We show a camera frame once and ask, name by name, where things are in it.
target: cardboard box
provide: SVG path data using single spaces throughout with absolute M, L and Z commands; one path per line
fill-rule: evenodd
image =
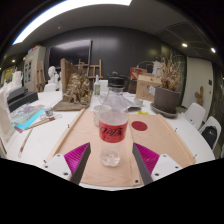
M 147 70 L 141 69 L 141 68 L 130 68 L 129 78 L 132 79 L 138 79 L 138 76 L 146 73 Z
M 139 75 L 137 80 L 136 98 L 154 102 L 154 87 L 161 85 L 161 79 L 151 73 Z

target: statue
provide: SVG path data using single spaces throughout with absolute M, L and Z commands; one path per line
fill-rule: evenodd
M 50 80 L 48 80 L 49 83 L 55 83 L 56 84 L 56 89 L 59 89 L 59 75 L 57 74 L 57 71 L 54 66 L 51 66 L 48 69 L 48 75 L 50 77 Z
M 197 98 L 197 103 L 201 106 L 203 106 L 203 92 L 204 92 L 204 87 L 200 87 L 200 94 L 198 92 L 195 93 L 195 97 Z
M 90 82 L 87 74 L 84 75 L 83 65 L 79 60 L 78 71 L 69 78 L 63 102 L 85 105 L 90 101 Z

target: red object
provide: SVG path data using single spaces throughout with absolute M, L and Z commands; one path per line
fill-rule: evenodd
M 148 128 L 148 126 L 141 121 L 134 121 L 131 126 L 137 131 L 145 131 Z
M 144 69 L 141 68 L 130 68 L 129 77 L 130 79 L 138 79 L 139 74 L 141 74 Z
M 121 142 L 125 138 L 125 131 L 127 129 L 127 123 L 123 125 L 107 125 L 99 120 L 99 134 L 100 138 L 109 143 Z

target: wooden sculpture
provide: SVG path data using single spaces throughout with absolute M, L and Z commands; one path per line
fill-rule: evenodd
M 195 93 L 195 97 L 197 98 L 197 103 L 201 106 L 203 106 L 203 92 L 204 92 L 204 88 L 203 86 L 201 86 L 200 94 L 198 92 Z
M 81 110 L 90 105 L 92 91 L 87 74 L 84 74 L 84 63 L 79 60 L 78 66 L 61 59 L 62 101 L 53 108 L 55 111 Z
M 84 75 L 83 64 L 79 61 L 78 71 L 71 75 L 63 102 L 87 104 L 90 101 L 90 83 L 87 75 Z

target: ceiling light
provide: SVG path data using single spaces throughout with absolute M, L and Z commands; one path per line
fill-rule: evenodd
M 124 5 L 129 6 L 132 0 L 82 0 L 82 1 L 74 1 L 74 0 L 67 0 L 64 1 L 43 14 L 37 17 L 33 22 L 31 22 L 23 31 L 22 33 L 16 38 L 14 44 L 21 43 L 23 40 L 29 36 L 35 29 L 41 26 L 43 23 L 47 22 L 48 20 L 52 19 L 55 16 L 58 16 L 64 12 L 70 11 L 72 9 L 77 9 L 80 7 L 90 6 L 90 5 L 100 5 L 100 4 L 113 4 L 113 5 Z

